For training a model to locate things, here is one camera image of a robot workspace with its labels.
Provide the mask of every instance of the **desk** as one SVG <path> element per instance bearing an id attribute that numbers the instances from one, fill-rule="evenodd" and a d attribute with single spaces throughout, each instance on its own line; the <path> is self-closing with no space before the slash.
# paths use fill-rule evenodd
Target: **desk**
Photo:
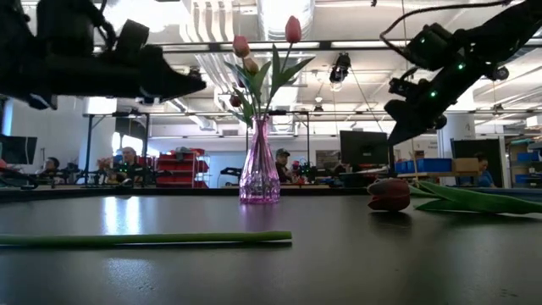
<path id="1" fill-rule="evenodd" d="M 239 186 L 223 186 L 225 189 L 239 189 Z M 326 189 L 328 185 L 280 185 L 281 190 L 295 190 L 295 189 Z"/>
<path id="2" fill-rule="evenodd" d="M 462 172 L 462 173 L 411 173 L 411 174 L 399 174 L 397 178 L 414 178 L 414 177 L 428 177 L 428 178 L 439 178 L 439 177 L 478 177 L 481 174 L 479 172 Z"/>
<path id="3" fill-rule="evenodd" d="M 369 198 L 281 197 L 244 208 L 234 196 L 3 204 L 0 230 L 14 234 L 291 230 L 294 239 L 291 246 L 4 248 L 0 303 L 539 304 L 541 218 L 374 213 Z"/>

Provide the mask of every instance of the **man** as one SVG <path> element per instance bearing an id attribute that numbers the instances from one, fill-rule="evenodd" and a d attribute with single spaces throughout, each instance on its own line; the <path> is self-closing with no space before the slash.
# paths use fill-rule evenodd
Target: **man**
<path id="1" fill-rule="evenodd" d="M 60 162 L 55 157 L 49 157 L 45 160 L 43 167 L 36 172 L 36 175 L 49 175 L 56 174 L 58 168 L 60 167 Z"/>
<path id="2" fill-rule="evenodd" d="M 126 178 L 132 179 L 132 181 L 141 181 L 143 173 L 143 167 L 136 162 L 137 154 L 136 150 L 132 147 L 124 147 L 122 149 L 122 163 L 113 165 L 113 175 L 109 176 L 109 179 L 114 179 L 117 182 L 122 182 Z"/>
<path id="3" fill-rule="evenodd" d="M 277 173 L 279 174 L 280 183 L 292 182 L 292 174 L 286 168 L 289 156 L 290 153 L 284 148 L 277 150 L 275 165 L 277 166 Z"/>
<path id="4" fill-rule="evenodd" d="M 478 177 L 478 187 L 493 187 L 496 188 L 495 183 L 493 182 L 493 177 L 491 176 L 491 173 L 488 171 L 488 158 L 485 156 L 483 152 L 478 152 L 474 154 L 474 157 L 478 159 L 478 172 L 480 172 L 480 176 Z M 462 182 L 463 186 L 469 186 L 470 185 L 470 178 L 464 177 L 461 178 L 460 181 Z"/>

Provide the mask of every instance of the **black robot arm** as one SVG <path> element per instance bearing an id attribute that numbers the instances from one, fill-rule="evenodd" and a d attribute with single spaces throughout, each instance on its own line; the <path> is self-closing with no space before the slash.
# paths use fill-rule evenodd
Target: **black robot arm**
<path id="1" fill-rule="evenodd" d="M 508 3 L 500 1 L 471 6 Z M 396 121 L 390 135 L 390 145 L 419 136 L 427 129 L 444 127 L 446 118 L 443 113 L 481 76 L 490 80 L 505 80 L 508 71 L 501 66 L 502 62 L 523 47 L 540 26 L 542 1 L 526 0 L 470 30 L 457 30 L 452 34 L 439 24 L 426 25 L 405 48 L 391 46 L 417 67 L 440 71 L 431 81 L 421 79 L 417 84 L 407 77 L 391 80 L 390 93 L 404 97 L 405 101 L 391 100 L 384 107 Z M 384 33 L 381 38 L 389 44 Z"/>
<path id="2" fill-rule="evenodd" d="M 117 38 L 91 0 L 41 0 L 36 18 L 34 36 L 20 0 L 0 0 L 0 94 L 33 108 L 55 109 L 59 95 L 142 97 L 152 104 L 206 87 L 172 70 L 162 48 L 147 44 L 144 25 L 128 20 Z M 94 52 L 94 28 L 105 51 Z"/>

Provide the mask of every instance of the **cardboard box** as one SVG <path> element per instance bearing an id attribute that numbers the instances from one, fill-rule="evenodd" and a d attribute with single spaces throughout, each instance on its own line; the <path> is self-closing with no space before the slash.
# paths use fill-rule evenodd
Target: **cardboard box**
<path id="1" fill-rule="evenodd" d="M 455 158 L 452 163 L 453 171 L 456 173 L 478 172 L 477 158 Z"/>

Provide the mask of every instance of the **cap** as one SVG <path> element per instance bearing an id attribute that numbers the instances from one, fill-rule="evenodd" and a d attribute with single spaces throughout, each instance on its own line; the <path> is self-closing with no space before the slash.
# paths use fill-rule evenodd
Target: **cap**
<path id="1" fill-rule="evenodd" d="M 280 156 L 280 155 L 286 155 L 286 157 L 289 157 L 289 156 L 290 156 L 290 153 L 289 153 L 287 150 L 285 150 L 284 148 L 279 148 L 279 149 L 277 150 L 276 156 L 278 157 L 278 156 Z"/>

